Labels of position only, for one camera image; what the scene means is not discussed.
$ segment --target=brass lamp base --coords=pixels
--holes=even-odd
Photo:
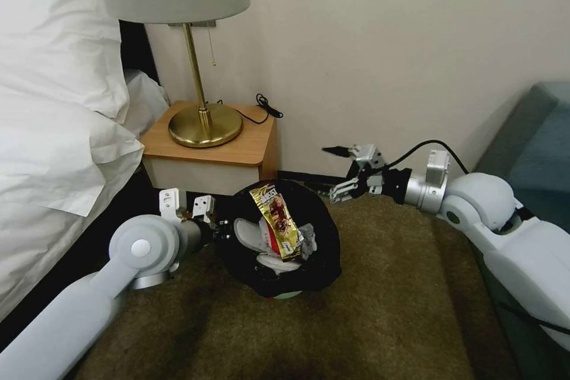
[[[209,104],[208,111],[198,105],[179,111],[168,124],[170,136],[178,144],[206,148],[227,143],[242,131],[242,117],[233,108]]]

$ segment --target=black cord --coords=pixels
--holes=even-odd
[[[449,151],[449,153],[453,156],[453,158],[455,159],[455,161],[457,162],[457,164],[459,165],[459,167],[461,168],[461,170],[468,174],[469,170],[465,167],[465,165],[463,165],[463,162],[461,161],[461,159],[459,159],[459,156],[457,156],[455,154],[455,152],[447,145],[445,144],[443,141],[441,140],[426,140],[426,141],[422,141],[420,142],[418,145],[416,145],[415,147],[413,147],[412,149],[410,149],[409,151],[407,151],[405,154],[403,154],[402,156],[400,156],[398,159],[394,160],[392,163],[388,163],[384,166],[381,167],[381,170],[384,169],[390,169],[393,166],[396,166],[397,164],[399,164],[401,161],[407,159],[408,157],[410,157],[413,153],[415,153],[417,151],[418,148],[423,147],[424,145],[428,145],[428,144],[439,144],[443,147],[445,147],[445,149],[447,151]]]
[[[550,328],[551,330],[557,331],[559,333],[570,335],[570,329],[569,328],[561,327],[560,325],[556,325],[556,324],[553,324],[551,322],[543,321],[542,319],[535,318],[534,316],[529,315],[528,313],[525,313],[525,312],[520,311],[518,309],[512,308],[503,302],[499,302],[499,307],[510,312],[510,313],[512,313],[513,315],[519,317],[519,319],[521,319],[525,322],[528,322],[529,324],[540,325],[541,327]]]
[[[267,116],[265,116],[265,119],[263,119],[261,122],[253,120],[251,117],[246,116],[245,114],[243,114],[239,110],[237,110],[237,112],[240,113],[247,120],[255,123],[256,125],[260,125],[260,124],[265,123],[267,121],[267,119],[269,118],[269,115],[271,115],[277,119],[281,119],[283,117],[283,113],[281,113],[279,110],[275,110],[273,107],[271,107],[269,105],[269,100],[267,98],[265,98],[263,96],[263,94],[257,94],[255,97],[255,100],[257,101],[257,105],[259,107],[263,108],[267,112]],[[218,102],[217,102],[217,104],[223,104],[223,103],[224,103],[224,101],[222,101],[222,100],[218,100]]]

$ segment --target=black headboard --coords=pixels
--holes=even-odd
[[[153,53],[143,24],[119,21],[121,26],[121,60],[124,69],[139,69],[159,82]]]

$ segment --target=gold wrapper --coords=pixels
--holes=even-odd
[[[273,184],[249,191],[261,214],[273,229],[283,261],[293,259],[301,254],[301,237],[295,222],[289,214],[285,200],[277,192]]]

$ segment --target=carpet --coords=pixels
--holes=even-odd
[[[343,273],[264,299],[212,246],[126,308],[69,378],[518,379],[467,239],[390,199],[329,205]]]

